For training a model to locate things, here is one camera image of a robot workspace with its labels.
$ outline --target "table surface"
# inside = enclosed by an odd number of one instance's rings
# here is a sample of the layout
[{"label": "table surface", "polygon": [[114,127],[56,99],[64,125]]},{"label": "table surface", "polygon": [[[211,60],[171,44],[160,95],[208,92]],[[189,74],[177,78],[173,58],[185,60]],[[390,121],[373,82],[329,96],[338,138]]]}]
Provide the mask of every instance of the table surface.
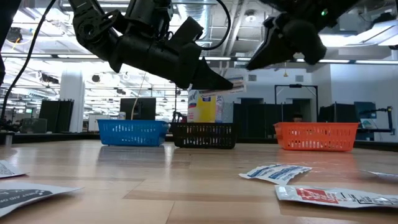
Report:
[{"label": "table surface", "polygon": [[1,182],[84,187],[14,210],[2,224],[398,223],[392,208],[279,202],[274,184],[238,176],[261,165],[297,164],[313,170],[290,185],[398,195],[398,180],[362,171],[397,174],[396,152],[297,152],[266,144],[237,144],[234,150],[109,147],[92,140],[0,147],[0,159],[30,172]]}]

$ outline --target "plastic basket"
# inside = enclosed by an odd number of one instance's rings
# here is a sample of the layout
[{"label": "plastic basket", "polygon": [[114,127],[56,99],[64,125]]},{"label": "plastic basket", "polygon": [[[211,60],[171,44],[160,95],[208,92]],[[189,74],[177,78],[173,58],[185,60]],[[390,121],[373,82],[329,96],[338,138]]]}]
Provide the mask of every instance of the plastic basket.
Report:
[{"label": "plastic basket", "polygon": [[172,123],[172,132],[178,147],[233,149],[236,143],[232,123]]},{"label": "plastic basket", "polygon": [[286,150],[350,151],[358,123],[277,123],[278,144]]},{"label": "plastic basket", "polygon": [[159,146],[169,125],[164,121],[99,119],[102,144],[113,146]]}]

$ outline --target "white pillar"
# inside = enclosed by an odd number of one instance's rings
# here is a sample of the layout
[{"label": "white pillar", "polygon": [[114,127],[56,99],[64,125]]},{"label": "white pillar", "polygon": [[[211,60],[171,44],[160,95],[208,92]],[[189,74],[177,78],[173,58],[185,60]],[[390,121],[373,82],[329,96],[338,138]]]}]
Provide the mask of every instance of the white pillar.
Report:
[{"label": "white pillar", "polygon": [[78,64],[69,64],[61,76],[60,100],[73,100],[73,111],[69,131],[83,131],[83,113],[85,106],[85,80]]}]

